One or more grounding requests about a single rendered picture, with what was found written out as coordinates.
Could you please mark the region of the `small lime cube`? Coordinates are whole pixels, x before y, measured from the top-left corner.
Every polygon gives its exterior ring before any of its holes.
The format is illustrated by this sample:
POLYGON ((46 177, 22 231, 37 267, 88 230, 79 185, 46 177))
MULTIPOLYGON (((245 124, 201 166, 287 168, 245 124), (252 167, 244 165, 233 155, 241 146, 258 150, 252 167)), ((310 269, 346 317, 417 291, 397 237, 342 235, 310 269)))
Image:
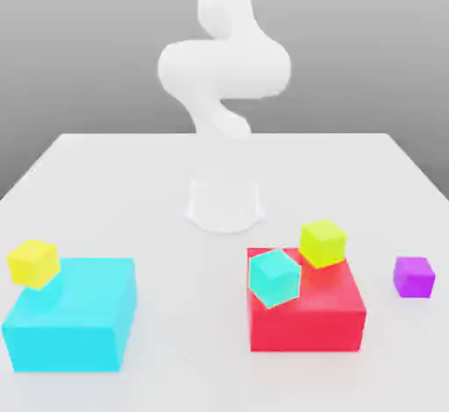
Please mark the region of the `small lime cube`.
POLYGON ((316 269, 336 265, 345 259, 346 233, 330 220, 302 226, 299 253, 316 269))

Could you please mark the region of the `small turquoise cube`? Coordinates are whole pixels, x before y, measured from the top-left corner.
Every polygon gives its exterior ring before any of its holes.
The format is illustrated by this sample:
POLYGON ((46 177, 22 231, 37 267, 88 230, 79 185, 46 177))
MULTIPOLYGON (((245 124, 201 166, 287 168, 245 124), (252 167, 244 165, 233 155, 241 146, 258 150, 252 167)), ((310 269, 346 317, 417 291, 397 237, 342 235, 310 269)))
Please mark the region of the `small turquoise cube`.
POLYGON ((266 309, 299 297, 302 267, 282 249, 252 256, 248 287, 266 309))

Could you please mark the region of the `small yellow cube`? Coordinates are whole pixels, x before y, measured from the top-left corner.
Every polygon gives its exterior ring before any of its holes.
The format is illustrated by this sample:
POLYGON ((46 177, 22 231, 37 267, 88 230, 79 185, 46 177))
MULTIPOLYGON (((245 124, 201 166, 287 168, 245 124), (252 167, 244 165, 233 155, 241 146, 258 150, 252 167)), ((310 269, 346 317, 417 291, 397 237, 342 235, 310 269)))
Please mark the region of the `small yellow cube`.
POLYGON ((41 290, 61 270, 56 245, 28 239, 7 255, 14 283, 41 290))

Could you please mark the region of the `large red box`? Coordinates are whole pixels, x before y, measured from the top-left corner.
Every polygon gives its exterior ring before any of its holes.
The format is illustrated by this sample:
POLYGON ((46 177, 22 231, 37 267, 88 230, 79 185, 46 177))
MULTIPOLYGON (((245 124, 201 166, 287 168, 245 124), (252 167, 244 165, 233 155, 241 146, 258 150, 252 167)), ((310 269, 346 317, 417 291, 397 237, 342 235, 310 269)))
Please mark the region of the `large red box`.
POLYGON ((300 295, 271 309, 246 291, 252 352, 356 352, 367 310, 348 262, 316 269, 294 247, 282 250, 302 266, 300 295))

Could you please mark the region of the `small purple cube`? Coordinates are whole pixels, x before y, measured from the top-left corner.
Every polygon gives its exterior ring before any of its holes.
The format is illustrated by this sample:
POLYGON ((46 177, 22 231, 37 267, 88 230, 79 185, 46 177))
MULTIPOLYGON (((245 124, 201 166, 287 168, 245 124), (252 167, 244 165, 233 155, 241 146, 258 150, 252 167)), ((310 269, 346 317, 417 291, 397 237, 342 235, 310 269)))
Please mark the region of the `small purple cube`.
POLYGON ((436 274, 424 257, 396 258, 393 282, 402 298, 430 298, 436 274))

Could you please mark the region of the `large cyan box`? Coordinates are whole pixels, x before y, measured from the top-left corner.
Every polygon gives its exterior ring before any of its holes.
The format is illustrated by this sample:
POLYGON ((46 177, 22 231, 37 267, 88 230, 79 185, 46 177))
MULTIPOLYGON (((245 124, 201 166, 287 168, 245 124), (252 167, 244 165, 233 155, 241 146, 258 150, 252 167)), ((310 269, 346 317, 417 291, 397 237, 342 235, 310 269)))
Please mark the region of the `large cyan box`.
POLYGON ((116 373, 137 306, 131 258, 63 258, 41 290, 24 288, 2 325, 17 373, 116 373))

